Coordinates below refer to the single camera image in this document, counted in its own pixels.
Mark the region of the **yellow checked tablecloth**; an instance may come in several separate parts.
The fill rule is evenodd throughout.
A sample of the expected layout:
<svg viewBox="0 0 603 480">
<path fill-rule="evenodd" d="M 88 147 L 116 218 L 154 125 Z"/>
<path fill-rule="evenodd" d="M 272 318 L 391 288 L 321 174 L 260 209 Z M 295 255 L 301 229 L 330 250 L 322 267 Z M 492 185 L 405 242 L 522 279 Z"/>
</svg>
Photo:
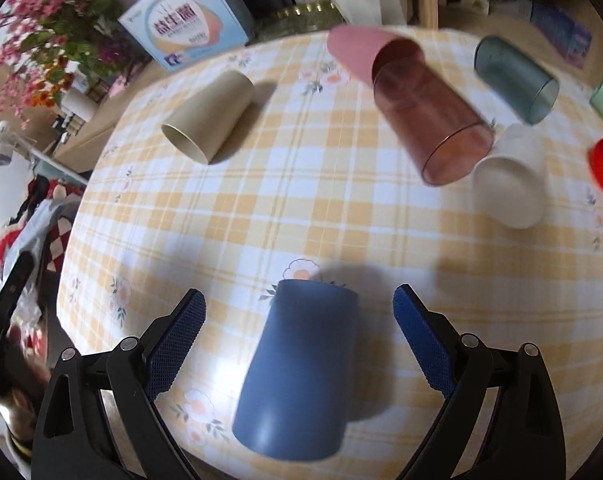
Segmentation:
<svg viewBox="0 0 603 480">
<path fill-rule="evenodd" d="M 225 72 L 254 97 L 209 165 L 161 125 Z M 238 50 L 139 93 L 100 155 L 72 228 L 57 299 L 83 353 L 109 350 L 170 312 L 190 288 L 207 320 L 157 401 L 182 448 L 239 479 L 392 479 L 441 402 L 391 312 L 409 284 L 460 332 L 492 347 L 536 344 L 575 472 L 603 436 L 603 193 L 587 164 L 603 122 L 587 87 L 559 76 L 536 126 L 549 201 L 514 231 L 478 211 L 469 180 L 425 185 L 372 92 L 322 34 Z M 329 460 L 251 453 L 231 433 L 239 391 L 276 285 L 333 283 L 360 298 L 356 418 Z"/>
</svg>

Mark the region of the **white bottle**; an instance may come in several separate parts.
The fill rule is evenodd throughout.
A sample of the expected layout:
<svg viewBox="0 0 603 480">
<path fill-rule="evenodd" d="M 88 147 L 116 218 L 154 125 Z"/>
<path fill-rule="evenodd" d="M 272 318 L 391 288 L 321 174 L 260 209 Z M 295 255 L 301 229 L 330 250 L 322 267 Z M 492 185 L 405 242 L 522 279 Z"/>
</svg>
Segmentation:
<svg viewBox="0 0 603 480">
<path fill-rule="evenodd" d="M 98 110 L 98 104 L 78 89 L 71 87 L 62 97 L 62 109 L 84 122 L 89 122 Z"/>
</svg>

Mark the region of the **pink blossom branches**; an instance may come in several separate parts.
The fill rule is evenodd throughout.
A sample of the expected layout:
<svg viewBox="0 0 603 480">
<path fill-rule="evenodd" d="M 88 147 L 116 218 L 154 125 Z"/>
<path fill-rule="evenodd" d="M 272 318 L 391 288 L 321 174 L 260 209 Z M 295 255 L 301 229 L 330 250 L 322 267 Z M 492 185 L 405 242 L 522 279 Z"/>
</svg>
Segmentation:
<svg viewBox="0 0 603 480">
<path fill-rule="evenodd" d="M 7 0 L 0 115 L 27 125 L 28 108 L 62 104 L 76 73 L 91 82 L 128 76 L 144 53 L 119 22 L 123 12 L 124 0 Z"/>
</svg>

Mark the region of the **white cup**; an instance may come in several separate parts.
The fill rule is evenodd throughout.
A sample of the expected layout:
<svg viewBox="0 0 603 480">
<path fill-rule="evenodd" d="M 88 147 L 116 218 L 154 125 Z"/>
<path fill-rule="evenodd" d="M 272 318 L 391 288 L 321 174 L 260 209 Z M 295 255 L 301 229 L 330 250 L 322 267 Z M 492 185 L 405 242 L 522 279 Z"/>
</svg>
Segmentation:
<svg viewBox="0 0 603 480">
<path fill-rule="evenodd" d="M 510 125 L 472 172 L 475 203 L 503 226 L 529 229 L 543 217 L 546 180 L 542 136 L 532 128 Z"/>
</svg>

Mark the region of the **low wooden cabinet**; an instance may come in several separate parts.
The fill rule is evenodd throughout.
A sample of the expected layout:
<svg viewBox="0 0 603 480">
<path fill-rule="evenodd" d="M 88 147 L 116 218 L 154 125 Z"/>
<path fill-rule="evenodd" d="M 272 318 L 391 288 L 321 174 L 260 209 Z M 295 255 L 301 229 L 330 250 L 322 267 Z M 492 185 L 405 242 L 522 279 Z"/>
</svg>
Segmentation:
<svg viewBox="0 0 603 480">
<path fill-rule="evenodd" d="M 74 136 L 56 148 L 54 151 L 56 162 L 60 162 L 77 174 L 93 170 L 111 133 L 134 96 L 167 76 L 168 73 L 156 62 L 147 64 L 117 96 L 103 101 L 92 119 L 86 122 Z"/>
</svg>

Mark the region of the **green glass tray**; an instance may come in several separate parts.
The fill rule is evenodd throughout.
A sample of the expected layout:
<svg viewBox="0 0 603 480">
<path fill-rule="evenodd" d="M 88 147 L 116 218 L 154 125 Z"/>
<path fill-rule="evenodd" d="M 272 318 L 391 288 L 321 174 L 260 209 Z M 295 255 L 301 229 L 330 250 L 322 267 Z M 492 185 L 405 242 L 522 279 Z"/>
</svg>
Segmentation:
<svg viewBox="0 0 603 480">
<path fill-rule="evenodd" d="M 277 10 L 259 21 L 249 44 L 261 44 L 289 36 L 322 32 L 345 21 L 332 0 L 300 3 Z"/>
</svg>

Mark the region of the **pink opaque cup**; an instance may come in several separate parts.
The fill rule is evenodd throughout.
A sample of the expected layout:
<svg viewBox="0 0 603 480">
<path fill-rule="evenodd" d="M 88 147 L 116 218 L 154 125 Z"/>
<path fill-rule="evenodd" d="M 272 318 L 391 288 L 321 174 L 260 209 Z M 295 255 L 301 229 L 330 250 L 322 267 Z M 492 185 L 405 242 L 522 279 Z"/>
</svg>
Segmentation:
<svg viewBox="0 0 603 480">
<path fill-rule="evenodd" d="M 425 61 L 423 49 L 414 40 L 369 26 L 341 24 L 332 28 L 327 35 L 327 50 L 369 87 L 379 71 L 391 62 L 404 58 Z"/>
</svg>

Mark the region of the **blue cup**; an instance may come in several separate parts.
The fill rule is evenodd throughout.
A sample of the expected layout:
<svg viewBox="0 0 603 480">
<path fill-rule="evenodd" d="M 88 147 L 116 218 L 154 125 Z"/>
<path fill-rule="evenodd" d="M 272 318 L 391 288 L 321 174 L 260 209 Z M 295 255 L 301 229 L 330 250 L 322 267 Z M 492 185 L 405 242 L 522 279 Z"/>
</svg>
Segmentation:
<svg viewBox="0 0 603 480">
<path fill-rule="evenodd" d="M 359 297 L 333 284 L 283 280 L 271 300 L 233 420 L 252 452 L 316 462 L 341 448 L 349 420 Z"/>
</svg>

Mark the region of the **transparent brown-pink cup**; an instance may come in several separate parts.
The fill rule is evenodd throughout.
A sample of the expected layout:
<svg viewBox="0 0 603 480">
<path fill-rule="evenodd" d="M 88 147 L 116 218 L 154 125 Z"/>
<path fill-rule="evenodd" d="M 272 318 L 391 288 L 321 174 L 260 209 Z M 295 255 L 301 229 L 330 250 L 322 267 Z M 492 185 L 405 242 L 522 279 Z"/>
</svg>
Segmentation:
<svg viewBox="0 0 603 480">
<path fill-rule="evenodd" d="M 487 122 L 422 61 L 402 58 L 385 65 L 373 92 L 428 185 L 464 178 L 492 149 L 495 134 Z"/>
</svg>

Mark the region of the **transparent dark teal cup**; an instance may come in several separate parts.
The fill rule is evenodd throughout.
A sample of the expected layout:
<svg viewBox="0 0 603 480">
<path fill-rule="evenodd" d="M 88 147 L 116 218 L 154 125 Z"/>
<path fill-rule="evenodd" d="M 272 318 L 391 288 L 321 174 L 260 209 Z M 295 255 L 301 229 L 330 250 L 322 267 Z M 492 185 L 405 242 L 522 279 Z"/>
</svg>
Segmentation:
<svg viewBox="0 0 603 480">
<path fill-rule="evenodd" d="M 528 125 L 542 122 L 559 96 L 559 81 L 550 72 L 498 36 L 479 41 L 474 68 L 478 77 Z"/>
</svg>

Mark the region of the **beige cup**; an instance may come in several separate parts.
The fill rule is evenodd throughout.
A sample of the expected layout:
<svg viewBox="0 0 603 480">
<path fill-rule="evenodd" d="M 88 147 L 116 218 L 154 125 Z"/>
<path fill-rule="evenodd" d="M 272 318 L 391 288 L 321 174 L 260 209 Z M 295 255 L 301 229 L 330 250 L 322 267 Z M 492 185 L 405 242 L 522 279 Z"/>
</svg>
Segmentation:
<svg viewBox="0 0 603 480">
<path fill-rule="evenodd" d="M 180 153 L 209 165 L 253 97 L 252 81 L 230 70 L 184 101 L 164 121 L 161 131 Z"/>
</svg>

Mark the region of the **purple box on shelf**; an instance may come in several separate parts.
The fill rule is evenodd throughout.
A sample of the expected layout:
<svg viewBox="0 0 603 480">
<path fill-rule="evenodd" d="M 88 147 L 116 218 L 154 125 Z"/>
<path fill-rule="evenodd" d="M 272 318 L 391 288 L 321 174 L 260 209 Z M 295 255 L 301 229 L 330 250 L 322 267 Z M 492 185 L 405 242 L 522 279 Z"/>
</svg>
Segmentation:
<svg viewBox="0 0 603 480">
<path fill-rule="evenodd" d="M 566 63 L 577 68 L 585 66 L 592 42 L 591 32 L 585 26 L 563 9 L 540 3 L 533 4 L 530 21 Z"/>
</svg>

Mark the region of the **light blue probiotics box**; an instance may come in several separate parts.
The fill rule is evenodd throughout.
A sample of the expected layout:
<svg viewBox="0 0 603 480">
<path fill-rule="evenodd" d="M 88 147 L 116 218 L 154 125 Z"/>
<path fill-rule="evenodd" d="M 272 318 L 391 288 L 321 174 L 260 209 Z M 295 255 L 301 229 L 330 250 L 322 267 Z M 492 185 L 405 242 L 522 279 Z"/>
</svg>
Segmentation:
<svg viewBox="0 0 603 480">
<path fill-rule="evenodd" d="M 254 29 L 244 0 L 138 0 L 119 23 L 168 73 L 242 47 Z"/>
</svg>

